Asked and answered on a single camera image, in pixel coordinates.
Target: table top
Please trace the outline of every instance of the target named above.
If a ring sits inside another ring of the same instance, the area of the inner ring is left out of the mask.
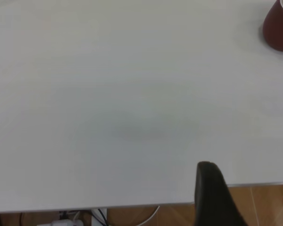
[[[271,0],[0,0],[0,212],[193,202],[196,165],[283,182]]]

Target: dark red cup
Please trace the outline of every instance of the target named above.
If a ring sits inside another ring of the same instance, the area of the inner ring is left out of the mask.
[[[263,23],[263,36],[272,48],[283,51],[283,0],[277,0]]]

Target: power strip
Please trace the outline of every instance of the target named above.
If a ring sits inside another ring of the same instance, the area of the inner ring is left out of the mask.
[[[104,216],[107,218],[107,209],[100,209]],[[92,209],[93,213],[95,213],[99,219],[101,219],[104,222],[104,219],[98,209]],[[99,221],[97,221],[94,217],[91,218],[91,225],[92,226],[102,226]],[[43,224],[43,225],[37,225],[37,226],[84,226],[83,222],[81,220],[56,220],[51,222],[50,224]]]

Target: white desk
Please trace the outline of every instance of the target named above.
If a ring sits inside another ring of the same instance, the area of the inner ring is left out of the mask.
[[[196,164],[283,182],[269,0],[0,0],[0,211],[183,203]]]

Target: wooden floor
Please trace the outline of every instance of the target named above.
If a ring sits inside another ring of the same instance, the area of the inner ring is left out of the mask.
[[[283,226],[283,185],[230,188],[238,209],[249,226]],[[134,226],[147,219],[155,207],[115,208],[108,210],[108,220],[115,226]],[[90,225],[90,217],[80,216]],[[0,214],[2,226],[19,226],[19,214]],[[58,212],[25,213],[23,226],[50,223],[58,219]],[[144,226],[191,226],[193,205],[161,206],[157,214]]]

